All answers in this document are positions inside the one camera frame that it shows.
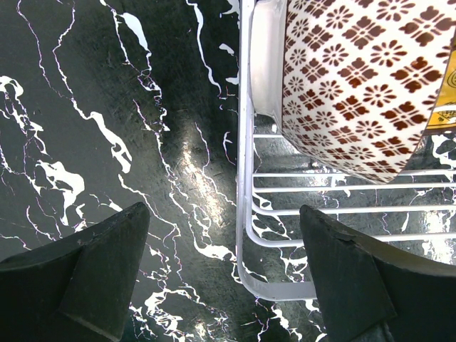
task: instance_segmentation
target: brown floral pattern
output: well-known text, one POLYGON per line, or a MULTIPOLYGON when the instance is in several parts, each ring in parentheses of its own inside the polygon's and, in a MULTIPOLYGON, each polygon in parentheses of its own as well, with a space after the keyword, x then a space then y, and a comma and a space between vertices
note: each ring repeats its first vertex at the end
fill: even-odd
POLYGON ((323 164, 390 182, 435 106, 454 7, 447 0, 288 0, 286 139, 323 164))

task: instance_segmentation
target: yellow object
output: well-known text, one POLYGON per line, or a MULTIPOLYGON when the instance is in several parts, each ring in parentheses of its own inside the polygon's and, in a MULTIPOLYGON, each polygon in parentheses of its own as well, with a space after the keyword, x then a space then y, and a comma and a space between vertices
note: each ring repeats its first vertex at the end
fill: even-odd
MULTIPOLYGON (((440 105, 456 105, 456 50, 452 48, 447 72, 442 87, 437 97, 436 107, 440 105)), ((426 130, 432 134, 432 130, 444 130, 456 128, 456 110, 434 112, 431 115, 426 130)))

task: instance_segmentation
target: white wire rack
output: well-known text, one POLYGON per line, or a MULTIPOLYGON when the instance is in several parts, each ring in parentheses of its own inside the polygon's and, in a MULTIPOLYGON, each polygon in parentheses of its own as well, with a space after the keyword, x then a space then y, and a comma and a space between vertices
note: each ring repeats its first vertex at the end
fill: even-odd
MULTIPOLYGON (((270 301, 295 301, 316 299, 314 284, 311 281, 298 283, 266 283, 254 278, 245 268, 243 262, 244 232, 256 244, 263 247, 300 247, 301 239, 271 241, 258 236, 252 225, 252 212, 266 216, 293 216, 299 215, 296 209, 263 209, 258 207, 252 199, 253 194, 279 194, 284 192, 323 192, 323 191, 354 191, 354 190, 382 190, 382 189, 430 189, 443 187, 456 187, 455 182, 411 182, 387 185, 336 185, 336 178, 344 176, 343 173, 255 173, 254 171, 254 140, 255 139, 283 139, 277 134, 254 134, 254 108, 250 97, 249 75, 249 50, 252 13, 255 0, 241 1, 241 48, 239 65, 239 139, 238 139, 238 175, 237 175, 237 268, 239 278, 243 285, 253 295, 270 301), (255 187, 254 178, 265 177, 330 177, 329 186, 317 187, 255 187)), ((402 172, 399 177, 445 175, 448 179, 456 174, 456 170, 417 170, 402 172)), ((456 210, 455 205, 413 205, 413 206, 387 206, 387 207, 342 207, 323 208, 326 214, 360 214, 376 212, 426 212, 456 210)), ((384 242, 431 240, 431 239, 456 239, 456 233, 427 233, 427 234, 392 234, 373 236, 384 242)))

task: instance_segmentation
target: white and brown patterned mug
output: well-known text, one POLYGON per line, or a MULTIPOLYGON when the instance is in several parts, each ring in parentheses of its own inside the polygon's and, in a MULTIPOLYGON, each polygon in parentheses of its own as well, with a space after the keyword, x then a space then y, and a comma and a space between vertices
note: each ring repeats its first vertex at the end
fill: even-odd
POLYGON ((300 152, 390 182, 420 142, 455 35, 456 0, 260 0, 257 113, 300 152))

